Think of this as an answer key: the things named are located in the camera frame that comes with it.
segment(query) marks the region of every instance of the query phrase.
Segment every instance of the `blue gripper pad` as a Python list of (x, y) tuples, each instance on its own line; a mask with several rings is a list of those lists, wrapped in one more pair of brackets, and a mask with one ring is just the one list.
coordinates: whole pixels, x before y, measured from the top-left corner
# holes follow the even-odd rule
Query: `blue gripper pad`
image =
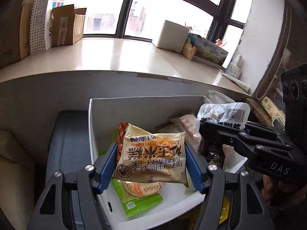
[(202, 194), (205, 192), (205, 187), (203, 185), (203, 181), (202, 181), (202, 171), (200, 166), (203, 166), (203, 169), (205, 169), (205, 164), (204, 163), (199, 163), (200, 160), (198, 160), (198, 162), (195, 160), (198, 158), (197, 154), (195, 153), (194, 149), (192, 148), (192, 146), (188, 146), (189, 143), (185, 143), (185, 155), (186, 155), (186, 167), (188, 169), (188, 172), (190, 174), (191, 180), (193, 182), (194, 187)]
[(116, 152), (117, 152), (117, 144), (113, 143), (104, 157), (104, 166), (100, 172), (100, 183), (98, 185), (98, 190), (102, 193), (106, 190), (110, 184), (112, 179), (114, 170), (116, 168)]

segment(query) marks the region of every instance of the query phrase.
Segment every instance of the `camera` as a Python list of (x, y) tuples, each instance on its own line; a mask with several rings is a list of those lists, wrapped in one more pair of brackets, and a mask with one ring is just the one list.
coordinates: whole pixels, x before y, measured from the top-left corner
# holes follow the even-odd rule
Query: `camera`
[(281, 82), (286, 104), (286, 134), (307, 154), (307, 64), (283, 72)]

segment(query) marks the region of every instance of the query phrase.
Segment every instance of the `white foam box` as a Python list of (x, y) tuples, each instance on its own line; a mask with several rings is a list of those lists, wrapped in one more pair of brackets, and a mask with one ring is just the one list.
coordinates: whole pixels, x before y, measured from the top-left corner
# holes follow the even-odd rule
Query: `white foam box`
[[(98, 152), (115, 142), (119, 122), (128, 122), (149, 132), (156, 126), (169, 123), (169, 118), (182, 113), (197, 112), (203, 104), (203, 96), (130, 97), (91, 99), (89, 105), (89, 136), (92, 163)], [(227, 161), (227, 168), (236, 173), (247, 158), (236, 152)], [(112, 229), (144, 230), (166, 223), (203, 202), (205, 196), (198, 191), (184, 194), (183, 184), (166, 183), (160, 195), (163, 201), (157, 206), (132, 218), (125, 214), (121, 200), (112, 183), (99, 196), (104, 213)]]
[(181, 53), (188, 33), (187, 27), (165, 20), (161, 29), (154, 34), (152, 43), (158, 48)]

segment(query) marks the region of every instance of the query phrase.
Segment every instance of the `windowsill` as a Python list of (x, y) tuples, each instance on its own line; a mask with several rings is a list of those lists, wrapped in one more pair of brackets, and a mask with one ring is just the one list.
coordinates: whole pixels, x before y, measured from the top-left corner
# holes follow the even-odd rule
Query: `windowsill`
[(53, 47), (0, 69), (0, 82), (41, 73), (74, 70), (129, 71), (178, 77), (248, 95), (222, 76), (222, 71), (189, 61), (182, 54), (152, 43), (115, 38), (83, 38), (74, 45)]

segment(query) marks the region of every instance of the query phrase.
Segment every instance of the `fried corn cake package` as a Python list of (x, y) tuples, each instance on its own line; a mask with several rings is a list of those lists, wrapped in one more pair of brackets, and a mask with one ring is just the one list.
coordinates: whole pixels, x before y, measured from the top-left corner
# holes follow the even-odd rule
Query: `fried corn cake package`
[(113, 179), (182, 183), (188, 187), (184, 141), (184, 132), (151, 134), (130, 123), (120, 123)]

